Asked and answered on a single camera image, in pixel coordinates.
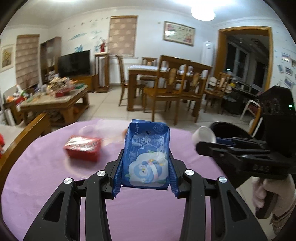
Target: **metal screw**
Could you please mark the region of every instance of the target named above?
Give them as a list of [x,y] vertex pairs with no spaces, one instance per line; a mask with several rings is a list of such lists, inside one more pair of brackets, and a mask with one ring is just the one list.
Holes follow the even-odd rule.
[[226,183],[227,182],[227,178],[226,177],[219,177],[219,182]]
[[106,172],[105,171],[98,171],[97,172],[97,176],[98,177],[103,177],[104,175],[106,175]]
[[72,178],[66,178],[65,180],[64,180],[64,183],[65,184],[70,184],[72,182]]
[[188,176],[193,176],[194,171],[192,171],[192,170],[190,170],[190,169],[187,169],[187,170],[185,171],[185,174],[188,175]]

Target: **hand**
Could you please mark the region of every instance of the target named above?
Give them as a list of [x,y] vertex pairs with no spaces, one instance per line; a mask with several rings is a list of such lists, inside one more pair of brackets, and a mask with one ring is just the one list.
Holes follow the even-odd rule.
[[291,174],[285,180],[264,179],[263,182],[261,181],[258,177],[252,178],[252,201],[254,206],[258,208],[264,207],[266,191],[276,193],[279,197],[272,213],[277,217],[281,217],[291,208],[295,200],[295,184]]

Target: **television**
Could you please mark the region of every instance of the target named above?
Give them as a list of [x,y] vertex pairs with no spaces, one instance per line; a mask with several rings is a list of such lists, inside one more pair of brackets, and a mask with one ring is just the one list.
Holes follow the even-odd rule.
[[90,50],[72,53],[59,57],[59,76],[73,77],[90,75]]

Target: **pink tablecloth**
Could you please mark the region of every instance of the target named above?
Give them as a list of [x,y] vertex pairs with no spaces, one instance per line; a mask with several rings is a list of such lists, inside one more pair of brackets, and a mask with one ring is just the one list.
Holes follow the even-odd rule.
[[[128,127],[127,121],[92,120],[77,122],[34,141],[11,169],[2,193],[3,219],[17,237],[23,240],[42,206],[67,177],[88,178],[106,163],[117,159],[123,143],[111,143],[102,149],[98,163],[70,161],[62,147],[73,134],[86,125],[111,122],[117,128]],[[195,152],[188,131],[171,129],[170,149],[174,158],[203,177],[217,179],[223,173],[215,162]],[[81,240],[85,240],[84,201],[81,206]],[[179,240],[185,199],[169,191],[121,188],[114,200],[106,200],[113,241]],[[210,240],[210,213],[207,202],[207,233]]]

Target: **wet wipes package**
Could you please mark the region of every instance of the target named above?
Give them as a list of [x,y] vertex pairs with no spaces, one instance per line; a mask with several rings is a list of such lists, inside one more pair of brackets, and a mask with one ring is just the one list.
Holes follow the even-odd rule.
[[169,145],[170,129],[166,124],[132,120],[124,143],[122,185],[166,190]]

